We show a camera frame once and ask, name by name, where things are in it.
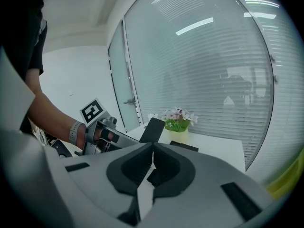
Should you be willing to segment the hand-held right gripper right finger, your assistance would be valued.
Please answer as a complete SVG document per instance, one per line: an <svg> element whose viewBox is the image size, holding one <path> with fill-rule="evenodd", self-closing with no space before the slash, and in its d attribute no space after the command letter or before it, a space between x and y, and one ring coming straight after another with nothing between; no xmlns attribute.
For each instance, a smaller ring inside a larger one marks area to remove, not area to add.
<svg viewBox="0 0 304 228"><path fill-rule="evenodd" d="M142 227L234 228L242 225L245 220L221 188L227 183L235 183L261 210L270 205L270 194L229 163L181 147L166 147L189 159L196 174L179 196L156 199Z"/></svg>

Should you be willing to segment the person's left hand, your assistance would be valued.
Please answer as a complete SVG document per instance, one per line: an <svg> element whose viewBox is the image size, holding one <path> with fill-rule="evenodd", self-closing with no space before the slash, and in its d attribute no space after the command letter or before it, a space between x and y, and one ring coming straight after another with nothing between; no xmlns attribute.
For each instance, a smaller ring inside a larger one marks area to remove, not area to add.
<svg viewBox="0 0 304 228"><path fill-rule="evenodd" d="M84 136L82 140L79 137L79 146L82 146L83 150L86 150L89 145L97 146L99 149L104 149L105 146L111 142L114 137L114 134L102 127L99 126L92 126L92 127L85 127Z"/></svg>

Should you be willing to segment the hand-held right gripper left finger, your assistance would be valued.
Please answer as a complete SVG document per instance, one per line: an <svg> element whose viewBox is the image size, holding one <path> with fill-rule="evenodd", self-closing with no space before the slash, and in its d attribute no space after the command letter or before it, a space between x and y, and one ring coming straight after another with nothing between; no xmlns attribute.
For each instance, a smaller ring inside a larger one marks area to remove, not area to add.
<svg viewBox="0 0 304 228"><path fill-rule="evenodd" d="M152 145L61 159L62 197L75 228L150 228L152 189L143 184Z"/></svg>

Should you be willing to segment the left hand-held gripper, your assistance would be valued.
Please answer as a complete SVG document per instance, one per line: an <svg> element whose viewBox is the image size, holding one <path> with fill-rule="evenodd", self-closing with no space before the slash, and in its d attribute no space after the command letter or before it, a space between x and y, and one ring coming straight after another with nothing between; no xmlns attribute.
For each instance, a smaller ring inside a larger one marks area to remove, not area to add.
<svg viewBox="0 0 304 228"><path fill-rule="evenodd" d="M99 126L105 128L111 132L116 130L117 119L112 117L107 110L102 106L100 101L96 98L92 102L88 103L83 109L80 110L80 114L85 122L87 128L92 126ZM140 142L124 133L116 131L113 139L108 143L104 149L99 149L97 146L89 145L86 150L82 150L80 155L91 155L104 152L110 152L119 150L120 148L126 148L139 144Z"/></svg>

